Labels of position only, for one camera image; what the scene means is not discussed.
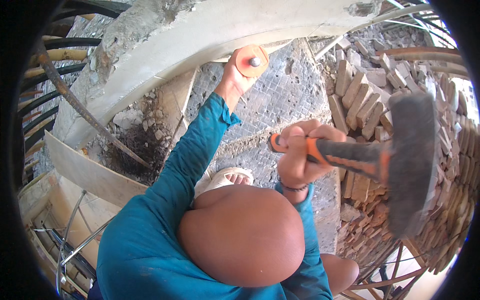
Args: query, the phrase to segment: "foot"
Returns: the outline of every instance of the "foot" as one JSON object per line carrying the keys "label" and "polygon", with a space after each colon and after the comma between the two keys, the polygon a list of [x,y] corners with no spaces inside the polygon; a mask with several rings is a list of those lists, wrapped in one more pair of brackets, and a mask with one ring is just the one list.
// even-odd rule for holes
{"label": "foot", "polygon": [[227,178],[233,184],[247,184],[247,185],[252,184],[250,182],[250,178],[243,177],[242,175],[231,175],[231,174],[229,174],[229,175],[225,175],[225,178]]}

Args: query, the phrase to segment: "hammer handle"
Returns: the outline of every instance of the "hammer handle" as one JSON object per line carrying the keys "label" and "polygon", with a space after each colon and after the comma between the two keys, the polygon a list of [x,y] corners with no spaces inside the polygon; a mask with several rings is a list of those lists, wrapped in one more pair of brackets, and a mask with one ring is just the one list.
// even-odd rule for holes
{"label": "hammer handle", "polygon": [[[277,153],[286,153],[274,133],[267,141],[268,148]],[[345,168],[369,177],[385,186],[388,182],[390,161],[389,143],[352,144],[307,137],[307,160],[313,163]]]}

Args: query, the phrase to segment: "shirt cuff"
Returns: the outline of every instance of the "shirt cuff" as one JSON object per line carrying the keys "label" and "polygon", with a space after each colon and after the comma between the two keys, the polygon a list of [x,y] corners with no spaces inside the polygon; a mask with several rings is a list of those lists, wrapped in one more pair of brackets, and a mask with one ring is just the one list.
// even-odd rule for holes
{"label": "shirt cuff", "polygon": [[[283,195],[282,185],[280,184],[279,181],[275,184],[275,190],[276,190],[277,192],[279,192],[280,194]],[[297,204],[295,204],[295,205],[293,205],[293,206],[294,206],[298,211],[301,211],[305,206],[309,206],[310,203],[312,202],[313,191],[314,191],[314,190],[315,190],[315,188],[314,188],[313,183],[309,183],[309,185],[308,185],[308,193],[307,193],[307,197],[305,197],[305,200],[303,200],[302,202],[297,203]]]}
{"label": "shirt cuff", "polygon": [[221,96],[219,96],[215,92],[212,92],[209,98],[210,98],[210,101],[214,101],[222,107],[221,119],[223,120],[223,122],[225,122],[228,125],[228,127],[241,123],[239,117],[237,117],[236,114],[232,113],[230,115],[230,111],[228,110],[228,106],[225,103],[225,100]]}

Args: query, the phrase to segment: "teal long-sleeve shirt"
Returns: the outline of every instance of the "teal long-sleeve shirt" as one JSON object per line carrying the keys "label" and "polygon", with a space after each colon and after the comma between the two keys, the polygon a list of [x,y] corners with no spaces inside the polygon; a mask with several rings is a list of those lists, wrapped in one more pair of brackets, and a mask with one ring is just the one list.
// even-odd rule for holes
{"label": "teal long-sleeve shirt", "polygon": [[212,93],[171,152],[158,181],[133,197],[105,229],[97,278],[105,300],[116,299],[320,299],[331,300],[313,223],[313,185],[295,206],[303,222],[305,256],[281,283],[242,288],[211,278],[188,259],[176,231],[228,127],[239,123]]}

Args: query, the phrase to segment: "hand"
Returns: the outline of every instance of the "hand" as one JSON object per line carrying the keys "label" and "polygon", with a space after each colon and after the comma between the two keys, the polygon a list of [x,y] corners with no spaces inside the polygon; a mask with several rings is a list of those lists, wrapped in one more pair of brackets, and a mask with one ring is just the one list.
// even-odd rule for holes
{"label": "hand", "polygon": [[322,125],[319,120],[301,121],[285,128],[279,143],[288,147],[287,153],[278,161],[278,174],[283,185],[299,189],[333,170],[333,166],[316,164],[307,160],[306,136],[334,142],[345,142],[347,136],[340,130]]}
{"label": "hand", "polygon": [[230,113],[235,109],[240,96],[245,94],[258,79],[258,77],[243,76],[237,69],[235,61],[239,51],[240,49],[237,49],[233,52],[224,67],[222,81],[214,91],[225,100]]}

